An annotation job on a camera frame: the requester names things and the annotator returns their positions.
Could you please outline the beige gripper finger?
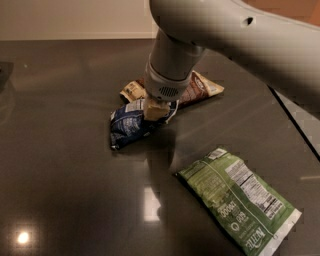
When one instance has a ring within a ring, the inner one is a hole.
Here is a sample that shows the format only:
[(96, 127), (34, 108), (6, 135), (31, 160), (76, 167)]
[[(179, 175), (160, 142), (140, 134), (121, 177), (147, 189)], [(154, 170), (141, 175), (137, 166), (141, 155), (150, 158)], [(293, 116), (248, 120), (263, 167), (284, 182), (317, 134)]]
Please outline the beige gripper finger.
[(170, 111), (167, 102), (147, 96), (144, 102), (144, 118), (148, 121), (157, 121)]

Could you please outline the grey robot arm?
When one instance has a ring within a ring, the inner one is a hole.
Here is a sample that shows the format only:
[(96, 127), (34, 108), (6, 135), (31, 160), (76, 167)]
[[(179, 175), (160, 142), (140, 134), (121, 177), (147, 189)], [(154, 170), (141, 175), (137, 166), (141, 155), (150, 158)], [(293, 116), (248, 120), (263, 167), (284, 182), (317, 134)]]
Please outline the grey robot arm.
[(320, 117), (320, 28), (242, 0), (149, 0), (158, 33), (147, 97), (178, 100), (206, 50), (216, 51)]

